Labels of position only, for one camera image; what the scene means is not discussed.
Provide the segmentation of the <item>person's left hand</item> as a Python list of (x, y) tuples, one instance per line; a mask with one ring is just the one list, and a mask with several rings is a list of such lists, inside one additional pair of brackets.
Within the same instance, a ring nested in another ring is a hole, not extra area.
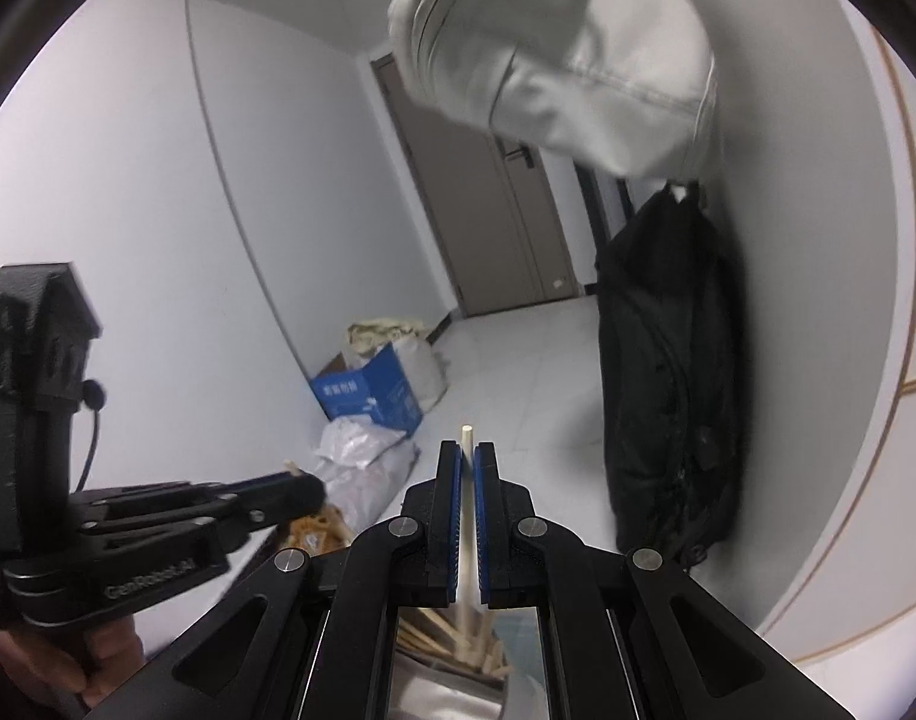
[(38, 704), (74, 697), (94, 709), (144, 667), (144, 645), (132, 616), (87, 632), (85, 645), (94, 662), (90, 674), (37, 631), (0, 631), (0, 665), (10, 683)]

